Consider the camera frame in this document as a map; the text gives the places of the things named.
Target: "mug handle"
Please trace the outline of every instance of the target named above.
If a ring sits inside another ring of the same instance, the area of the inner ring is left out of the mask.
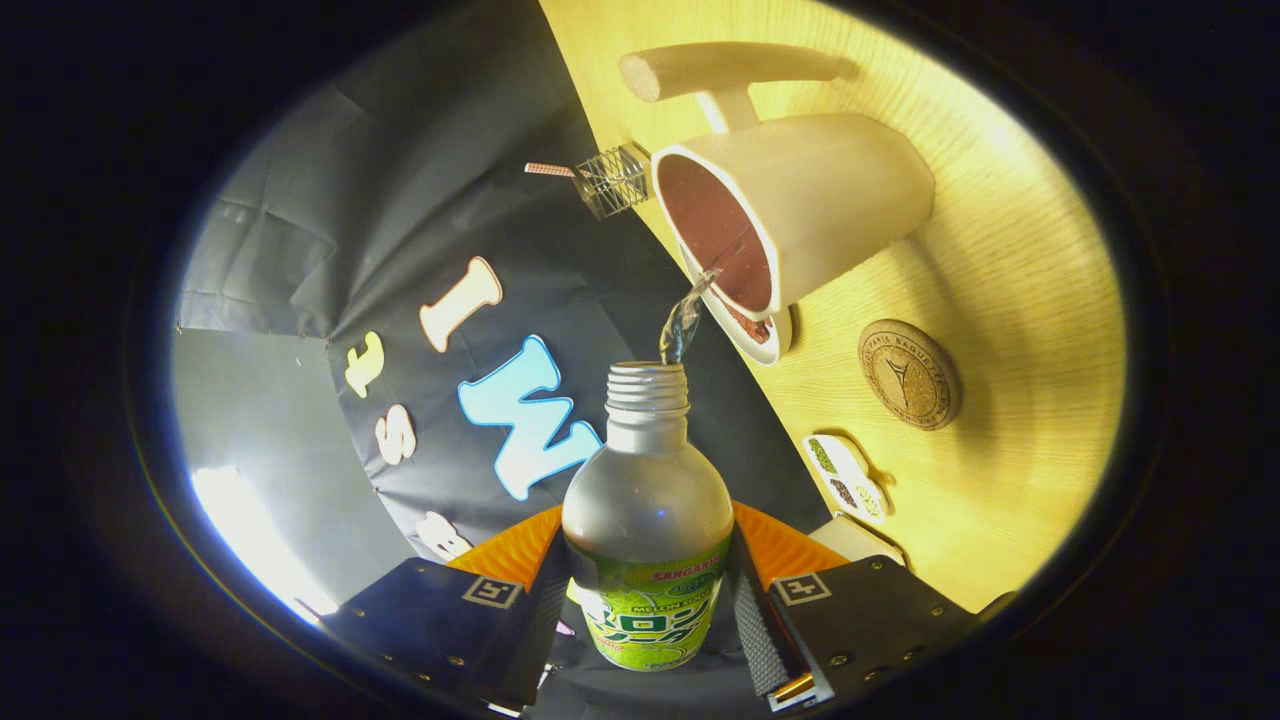
[[[696,94],[712,131],[724,133],[760,123],[746,86],[832,79],[840,72],[840,60],[792,45],[694,42],[623,55],[618,72],[632,95],[646,102]]]

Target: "threaded bottle mouth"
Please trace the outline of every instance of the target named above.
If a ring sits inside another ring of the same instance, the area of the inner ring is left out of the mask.
[[[689,413],[689,383],[685,366],[662,363],[616,363],[609,368],[609,416],[618,413],[681,416]]]

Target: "light wood surface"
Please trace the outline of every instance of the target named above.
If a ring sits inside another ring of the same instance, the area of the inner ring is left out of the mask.
[[[972,611],[1029,580],[1102,475],[1124,389],[1117,279],[1060,167],[961,78],[817,3],[541,3],[602,149],[635,141],[653,152],[708,132],[691,95],[636,99],[618,73],[623,55],[730,40],[844,60],[831,82],[753,86],[762,120],[852,111],[911,140],[937,179],[932,219],[801,300],[777,365],[742,361],[801,457],[799,442],[814,432],[847,434],[865,450],[896,509],[881,529],[920,578]],[[636,213],[678,258],[657,201]],[[964,398],[950,425],[915,429],[872,393],[858,338],[882,318],[916,325],[951,356]]]

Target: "white cutout letter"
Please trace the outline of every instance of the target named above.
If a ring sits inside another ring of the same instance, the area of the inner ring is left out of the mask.
[[[374,438],[378,439],[378,451],[383,454],[383,460],[390,465],[399,465],[399,461],[413,455],[417,450],[417,436],[413,434],[413,423],[408,419],[408,411],[403,405],[392,405],[385,418],[379,418],[374,425]]]
[[[453,523],[449,523],[434,510],[428,512],[426,518],[419,520],[413,525],[413,529],[417,532],[419,539],[445,561],[453,560],[471,550],[471,543],[458,534],[458,529],[453,527]]]
[[[502,301],[502,284],[484,258],[472,258],[467,263],[467,274],[449,288],[435,305],[424,305],[417,311],[422,332],[436,352],[449,347],[449,333],[463,320],[480,309],[481,305],[497,305]]]

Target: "bottle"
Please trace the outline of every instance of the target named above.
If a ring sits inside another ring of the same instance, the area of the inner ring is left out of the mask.
[[[684,365],[609,369],[605,443],[573,475],[561,527],[595,647],[620,667],[691,660],[710,628],[733,532],[716,468],[689,445]]]

